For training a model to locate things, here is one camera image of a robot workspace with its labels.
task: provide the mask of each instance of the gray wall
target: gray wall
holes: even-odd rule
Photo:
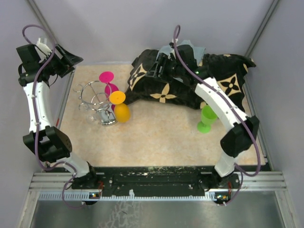
[[[257,115],[276,170],[282,170],[304,226],[304,1],[281,1],[252,58],[248,75]]]
[[[244,54],[271,0],[35,0],[59,42],[84,63],[133,61],[180,39],[210,53]]]
[[[0,227],[14,228],[24,204],[33,172],[38,171],[34,155],[23,144],[29,133],[29,109],[22,87],[18,83],[21,63],[16,48],[27,44],[22,28],[37,19],[24,0],[9,0],[0,7]],[[28,29],[28,37],[36,41],[39,30]],[[64,83],[58,83],[51,93],[60,99]],[[51,100],[54,113],[59,104]]]

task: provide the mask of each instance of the patterned fabric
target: patterned fabric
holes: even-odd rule
[[[190,49],[187,51],[187,48],[191,48],[189,45],[179,48],[186,50],[185,52],[188,55],[193,53]],[[157,53],[158,50],[147,49],[133,61],[134,68],[130,72],[129,87],[125,92],[126,100],[124,103],[129,105],[142,99],[201,109],[205,102],[194,93],[190,86],[179,80],[165,83],[146,76],[146,73],[156,61]],[[249,67],[255,66],[252,59],[234,54],[205,54],[198,65],[203,71],[206,71],[206,75],[217,80],[220,88],[241,110],[244,110],[242,106],[242,100],[245,97],[242,89],[245,82],[244,76],[247,74]]]

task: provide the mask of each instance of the green plastic cup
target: green plastic cup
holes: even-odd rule
[[[216,121],[217,115],[209,105],[206,105],[201,110],[201,122],[198,123],[198,131],[201,133],[208,133],[211,130],[211,125]]]

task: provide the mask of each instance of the purple hose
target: purple hose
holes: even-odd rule
[[[181,62],[181,64],[183,65],[183,67],[194,77],[196,78],[199,82],[201,82],[203,85],[205,85],[206,87],[208,87],[209,89],[211,89],[212,91],[216,92],[217,90],[215,88],[213,88],[212,86],[210,86],[208,83],[206,83],[204,80],[202,80],[200,77],[198,77],[195,73],[193,73],[188,67],[187,65],[185,64],[185,62],[182,60],[180,54],[179,54],[179,51],[177,49],[177,44],[176,44],[176,39],[178,38],[179,34],[180,34],[180,30],[181,29],[181,26],[180,25],[177,25],[175,27],[175,30],[174,30],[174,33],[173,33],[173,43],[174,43],[174,51],[175,51],[175,54],[177,56],[177,58],[179,59],[179,61]],[[254,139],[254,136],[252,134],[252,132],[250,131],[250,129],[248,128],[248,126],[245,124],[245,122],[242,120],[242,118],[238,115],[238,113],[232,108],[232,105],[230,104],[230,102],[228,101],[228,99],[226,99],[226,97],[221,94],[221,93],[217,93],[224,101],[225,103],[228,105],[228,107],[231,109],[231,111],[233,112],[233,114],[236,116],[236,118],[241,122],[241,124],[244,126],[245,130],[247,131],[254,147],[255,147],[255,150],[256,150],[256,158],[257,158],[257,167],[256,167],[256,171],[255,173],[253,174],[249,174],[247,173],[245,170],[243,170],[238,164],[234,163],[235,167],[241,172],[241,182],[240,182],[240,186],[238,188],[238,190],[236,191],[236,193],[234,194],[234,196],[231,198],[231,200],[229,202],[231,202],[235,196],[239,193],[241,187],[242,187],[242,184],[243,184],[243,173],[246,175],[246,176],[249,176],[249,177],[254,177],[254,176],[257,176],[257,174],[259,173],[260,169],[261,169],[261,157],[260,157],[260,152],[259,152],[259,149],[258,149],[258,146],[257,146],[257,142],[256,140]]]
[[[56,44],[55,44],[55,41],[54,41],[55,39],[54,39],[54,37],[52,36],[51,33],[49,33],[44,27],[42,27],[42,26],[40,26],[40,25],[33,25],[33,24],[31,24],[31,25],[26,25],[26,26],[22,29],[22,35],[23,35],[24,39],[25,39],[29,44],[32,44],[32,42],[26,37],[26,35],[25,35],[25,30],[26,30],[27,28],[30,28],[30,27],[36,27],[36,28],[39,28],[39,29],[43,30],[43,31],[48,35],[48,37],[50,38],[50,41],[51,41],[52,46],[53,46],[51,55],[49,56],[49,58],[46,60],[46,62],[41,66],[41,68],[40,68],[40,69],[38,70],[38,72],[36,73],[35,78],[34,78],[34,83],[33,83],[33,90],[32,90],[33,109],[34,109],[34,115],[35,115],[35,122],[36,122],[36,123],[39,123],[38,110],[37,110],[37,104],[36,104],[36,99],[35,99],[35,98],[36,98],[36,85],[37,85],[37,80],[38,80],[38,77],[39,77],[39,75],[41,74],[42,70],[47,66],[47,64],[49,64],[49,62],[51,61],[51,59],[52,59],[53,56],[55,55]],[[35,157],[36,157],[36,160],[37,160],[39,166],[40,166],[43,170],[45,170],[45,171],[50,171],[50,170],[54,169],[56,166],[58,166],[58,165],[60,165],[60,164],[65,164],[65,165],[71,167],[71,168],[73,169],[74,173],[72,174],[72,178],[71,178],[71,179],[64,185],[64,187],[63,187],[63,190],[62,190],[62,200],[63,200],[63,202],[64,202],[68,207],[70,207],[70,208],[73,208],[73,209],[82,208],[82,207],[84,206],[84,204],[83,204],[82,206],[80,206],[80,207],[72,207],[72,206],[68,205],[68,203],[67,203],[67,202],[65,201],[65,199],[64,199],[64,192],[65,192],[65,190],[66,190],[66,188],[67,188],[67,185],[68,185],[70,182],[72,182],[73,179],[75,178],[75,176],[77,175],[77,170],[76,170],[76,168],[75,168],[73,165],[71,165],[71,164],[69,164],[69,163],[67,163],[67,162],[64,162],[64,161],[57,162],[55,165],[53,165],[52,167],[49,167],[49,168],[45,167],[45,166],[41,163],[41,161],[40,161],[40,159],[39,159],[39,154],[38,154],[38,142],[39,142],[39,124],[36,125],[36,135],[35,135]]]

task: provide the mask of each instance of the purple cable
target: purple cable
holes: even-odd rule
[[[217,90],[215,88],[213,88],[212,86],[210,86],[208,83],[206,83],[204,80],[202,80],[200,77],[198,77],[196,74],[194,74],[188,67],[187,65],[185,64],[185,62],[182,60],[181,56],[180,56],[180,53],[177,49],[177,44],[176,44],[176,39],[178,38],[179,34],[180,34],[180,30],[181,29],[181,26],[180,25],[177,25],[175,27],[175,30],[174,30],[174,33],[173,33],[173,43],[174,43],[174,51],[175,51],[175,54],[177,56],[177,58],[179,59],[180,63],[183,65],[183,67],[194,77],[196,78],[199,82],[201,82],[203,85],[205,85],[206,87],[208,87],[209,89],[211,89],[212,91],[216,92]],[[221,94],[221,93],[217,93],[224,101],[225,103],[228,105],[228,107],[231,109],[231,111],[233,112],[233,114],[236,116],[236,118],[241,122],[241,124],[244,126],[245,130],[247,131],[253,145],[254,145],[254,148],[256,150],[256,158],[257,158],[257,167],[256,167],[256,171],[255,173],[253,174],[249,174],[247,173],[245,170],[243,170],[238,164],[234,163],[235,167],[240,171],[241,173],[241,182],[240,182],[240,186],[238,188],[238,190],[236,191],[236,193],[234,194],[234,196],[231,198],[231,200],[228,202],[230,203],[234,198],[235,196],[239,193],[241,187],[242,187],[242,184],[243,184],[243,173],[246,175],[246,176],[249,176],[249,177],[254,177],[254,176],[257,176],[257,174],[259,173],[260,169],[261,169],[261,157],[260,157],[260,152],[259,152],[259,149],[258,149],[258,146],[257,146],[257,142],[256,140],[254,139],[254,136],[252,135],[252,132],[250,131],[250,129],[248,128],[248,126],[245,124],[245,122],[242,120],[242,118],[238,115],[238,113],[234,110],[234,108],[232,107],[232,105],[230,104],[229,100],[226,99],[226,97]]]
[[[34,115],[35,115],[35,121],[36,123],[39,123],[39,117],[38,117],[38,110],[37,110],[37,104],[36,104],[36,85],[37,85],[37,80],[38,80],[38,77],[39,75],[41,74],[42,70],[47,66],[47,64],[49,64],[49,62],[51,61],[51,59],[53,58],[53,56],[55,55],[55,48],[56,48],[56,44],[55,44],[55,39],[53,38],[52,34],[49,33],[44,27],[42,26],[39,26],[39,25],[34,25],[34,24],[30,24],[30,25],[26,25],[23,29],[22,29],[22,35],[24,37],[24,39],[29,43],[29,44],[32,44],[32,42],[26,37],[25,35],[25,30],[27,28],[30,28],[30,27],[36,27],[36,28],[39,28],[41,30],[43,30],[47,35],[48,37],[50,37],[50,41],[52,43],[52,46],[53,46],[53,49],[52,49],[52,53],[51,55],[49,56],[49,58],[46,60],[46,62],[41,66],[41,68],[38,70],[38,72],[36,73],[35,75],[35,78],[34,78],[34,82],[33,82],[33,90],[32,90],[32,101],[33,101],[33,109],[34,109]],[[75,178],[75,176],[77,175],[77,170],[76,168],[67,163],[67,162],[64,162],[64,161],[61,161],[61,162],[57,162],[55,165],[53,165],[52,167],[45,167],[40,159],[39,159],[39,155],[38,155],[38,142],[39,142],[39,124],[36,125],[36,135],[35,135],[35,157],[36,157],[36,160],[39,164],[39,166],[45,170],[45,171],[50,171],[50,170],[53,170],[56,166],[60,165],[60,164],[65,164],[69,167],[71,167],[73,170],[74,170],[74,174],[72,174],[72,178],[64,185],[63,187],[63,190],[62,190],[62,200],[63,202],[70,208],[74,208],[74,209],[77,209],[77,208],[82,208],[84,206],[84,204],[80,207],[73,207],[73,206],[70,206],[68,205],[68,203],[65,201],[64,199],[64,192],[67,188],[67,185],[72,182],[72,180]]]

